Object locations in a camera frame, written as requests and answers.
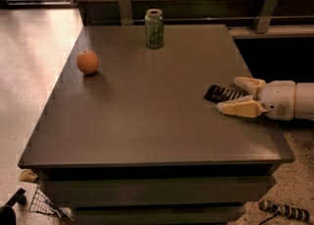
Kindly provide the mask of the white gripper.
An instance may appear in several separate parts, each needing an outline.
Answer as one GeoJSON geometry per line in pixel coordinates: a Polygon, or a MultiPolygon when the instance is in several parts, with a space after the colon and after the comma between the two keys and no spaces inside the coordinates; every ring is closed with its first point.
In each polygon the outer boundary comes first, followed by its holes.
{"type": "Polygon", "coordinates": [[[266,84],[264,80],[260,79],[235,77],[234,83],[250,95],[219,102],[217,109],[220,113],[246,118],[256,118],[265,113],[270,119],[283,121],[293,118],[295,82],[273,81],[266,84]],[[259,93],[262,103],[255,100],[259,93]]]}

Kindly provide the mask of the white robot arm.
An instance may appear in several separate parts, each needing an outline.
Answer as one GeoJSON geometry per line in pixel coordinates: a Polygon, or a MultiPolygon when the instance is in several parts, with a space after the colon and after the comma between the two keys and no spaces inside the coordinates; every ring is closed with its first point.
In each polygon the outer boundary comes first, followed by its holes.
{"type": "Polygon", "coordinates": [[[294,81],[273,81],[235,77],[237,87],[246,96],[219,102],[217,109],[225,115],[256,118],[260,115],[273,120],[294,118],[314,120],[314,84],[294,81]]]}

